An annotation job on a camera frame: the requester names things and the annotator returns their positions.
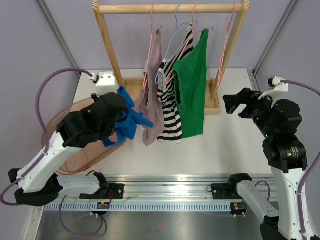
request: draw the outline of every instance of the blue cloth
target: blue cloth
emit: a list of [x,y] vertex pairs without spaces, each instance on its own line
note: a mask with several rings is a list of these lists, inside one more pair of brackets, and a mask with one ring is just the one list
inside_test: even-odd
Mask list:
[[113,146],[122,144],[126,140],[126,138],[133,140],[137,132],[137,125],[143,125],[149,128],[154,127],[153,123],[147,120],[146,118],[144,118],[142,113],[137,113],[132,109],[135,106],[135,103],[123,86],[119,87],[117,91],[118,91],[118,94],[124,97],[126,100],[128,116],[124,122],[115,123],[114,131],[118,139],[116,142],[112,142],[107,137],[105,140],[102,141],[105,147],[113,147]]

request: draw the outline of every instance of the garment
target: garment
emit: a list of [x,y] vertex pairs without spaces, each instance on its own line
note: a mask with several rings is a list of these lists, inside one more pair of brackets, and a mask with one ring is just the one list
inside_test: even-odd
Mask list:
[[[190,35],[192,33],[192,25],[190,25],[186,31],[186,35],[183,38],[183,42],[176,51],[176,53],[170,59],[164,59],[159,67],[159,83],[158,83],[158,99],[162,103],[163,118],[164,118],[164,131],[158,137],[159,142],[167,143],[181,143],[182,139],[182,124],[180,119],[179,110],[177,107],[175,96],[175,84],[172,80],[168,85],[165,84],[165,79],[171,72],[174,64],[179,58],[182,50],[187,44]],[[184,53],[181,56],[181,60],[186,57],[193,49],[193,37],[191,37],[188,45],[186,46]]]
[[145,119],[142,113],[135,112],[132,108],[135,106],[134,101],[131,99],[130,95],[127,93],[126,89],[121,86],[117,90],[118,94],[125,98],[126,108],[128,109],[128,116],[124,122],[115,123],[115,133],[117,135],[117,141],[112,142],[109,138],[106,138],[102,141],[105,147],[112,147],[119,144],[122,144],[127,138],[133,140],[136,135],[137,125],[148,126],[149,128],[153,127],[152,122]]
[[209,30],[205,29],[192,52],[173,66],[174,91],[182,123],[182,138],[204,132],[207,43]]
[[146,127],[143,132],[143,143],[151,145],[164,131],[164,112],[161,102],[158,100],[158,86],[155,83],[157,71],[162,61],[161,54],[161,30],[158,29],[155,40],[152,44],[150,58],[145,61],[144,72],[147,74],[148,83],[145,89],[141,90],[137,99],[136,107],[138,113],[153,123],[153,127]]

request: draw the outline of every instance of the wooden rack leg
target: wooden rack leg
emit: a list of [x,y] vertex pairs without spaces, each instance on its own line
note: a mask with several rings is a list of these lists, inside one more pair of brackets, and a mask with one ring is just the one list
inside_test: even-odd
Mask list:
[[117,61],[114,46],[111,41],[111,37],[110,37],[109,30],[107,27],[106,19],[103,14],[100,14],[99,7],[100,7],[100,2],[94,1],[92,4],[93,12],[94,12],[96,21],[99,25],[100,32],[101,32],[101,35],[103,38],[103,42],[104,42],[106,51],[108,52],[110,62],[111,62],[111,65],[112,65],[112,68],[113,68],[113,71],[115,74],[115,78],[116,78],[119,86],[124,86],[125,85],[124,80],[123,80],[121,72],[120,72],[119,64]]
[[[249,1],[248,0],[242,0],[241,4],[243,5],[243,11],[240,13],[237,13],[237,15],[236,15],[228,43],[225,48],[224,59],[223,59],[222,68],[221,68],[221,80],[225,74],[228,62],[229,62],[230,57],[232,55],[232,52],[235,48],[237,38],[239,36],[240,30],[242,28],[242,25],[243,25],[245,19],[246,19],[246,15],[247,15],[247,12],[249,9]],[[217,73],[217,75],[215,77],[215,81],[212,85],[211,99],[215,99],[217,92],[218,92],[218,76],[219,76],[219,72]]]

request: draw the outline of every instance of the mauve garment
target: mauve garment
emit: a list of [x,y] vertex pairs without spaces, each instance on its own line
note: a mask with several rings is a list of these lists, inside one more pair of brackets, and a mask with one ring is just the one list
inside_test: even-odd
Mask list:
[[150,58],[145,61],[144,72],[147,74],[148,83],[141,90],[139,98],[135,101],[134,110],[153,123],[153,127],[146,127],[143,132],[143,143],[151,145],[164,131],[164,112],[158,100],[158,85],[155,78],[162,62],[161,31],[158,29],[152,45]]

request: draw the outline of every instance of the black and white striped shirt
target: black and white striped shirt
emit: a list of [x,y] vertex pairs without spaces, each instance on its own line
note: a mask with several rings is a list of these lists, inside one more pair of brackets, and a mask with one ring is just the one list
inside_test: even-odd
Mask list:
[[[187,44],[189,37],[192,34],[192,26],[190,25],[186,31],[186,35],[183,39],[177,52],[169,60],[164,59],[159,67],[159,83],[158,83],[158,99],[162,103],[163,116],[164,116],[164,131],[157,138],[159,142],[181,143],[182,139],[182,124],[178,111],[175,95],[175,85],[172,80],[168,85],[165,84],[165,79],[171,72],[174,64],[178,60],[182,50]],[[181,56],[183,59],[194,49],[193,37],[190,39],[186,46],[184,53]]]

